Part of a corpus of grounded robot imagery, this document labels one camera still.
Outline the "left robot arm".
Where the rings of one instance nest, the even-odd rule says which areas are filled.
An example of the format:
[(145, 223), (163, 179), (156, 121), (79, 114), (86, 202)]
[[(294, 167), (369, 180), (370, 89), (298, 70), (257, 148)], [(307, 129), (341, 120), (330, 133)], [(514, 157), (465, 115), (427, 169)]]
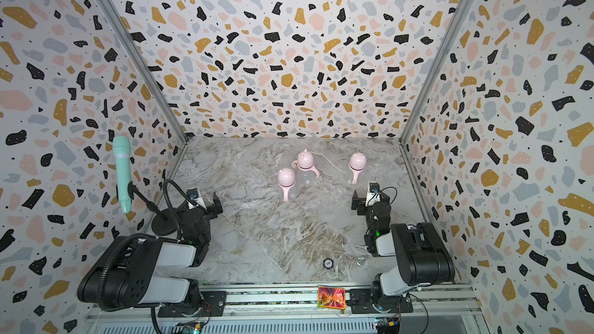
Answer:
[(77, 288), (83, 303), (104, 312), (132, 308), (158, 309), (162, 317), (191, 317), (205, 312), (208, 301), (195, 278), (166, 277), (160, 268), (194, 268), (207, 256), (211, 242), (210, 222), (222, 214), (218, 196), (204, 206), (195, 189), (179, 207), (175, 230), (179, 240), (146, 233), (116, 238), (86, 273)]

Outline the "pink bottle cap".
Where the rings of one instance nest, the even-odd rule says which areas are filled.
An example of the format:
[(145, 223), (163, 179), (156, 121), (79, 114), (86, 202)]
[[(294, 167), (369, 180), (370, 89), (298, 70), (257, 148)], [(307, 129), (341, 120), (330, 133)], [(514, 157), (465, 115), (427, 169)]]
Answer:
[(304, 149), (297, 158), (297, 166), (300, 167), (301, 169), (310, 169), (312, 167), (314, 167), (315, 165), (315, 159), (313, 157), (313, 154), (308, 151), (307, 149)]
[(283, 187), (291, 187), (296, 182), (295, 173), (289, 167), (280, 169), (278, 171), (277, 179), (278, 179), (278, 184)]
[(366, 168), (368, 159), (362, 152), (352, 154), (349, 161), (349, 166), (354, 171), (362, 171)]

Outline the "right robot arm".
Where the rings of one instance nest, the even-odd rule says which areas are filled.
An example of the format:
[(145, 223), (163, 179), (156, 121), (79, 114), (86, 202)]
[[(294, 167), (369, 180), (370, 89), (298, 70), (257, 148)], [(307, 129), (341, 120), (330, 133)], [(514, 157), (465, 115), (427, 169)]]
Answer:
[(455, 280), (453, 259), (433, 224), (393, 224), (391, 199), (380, 190), (365, 198), (354, 193), (351, 209), (365, 217), (367, 251), (396, 262), (388, 272), (376, 275), (368, 289), (349, 291), (347, 304), (352, 313), (411, 312), (407, 298), (411, 291)]

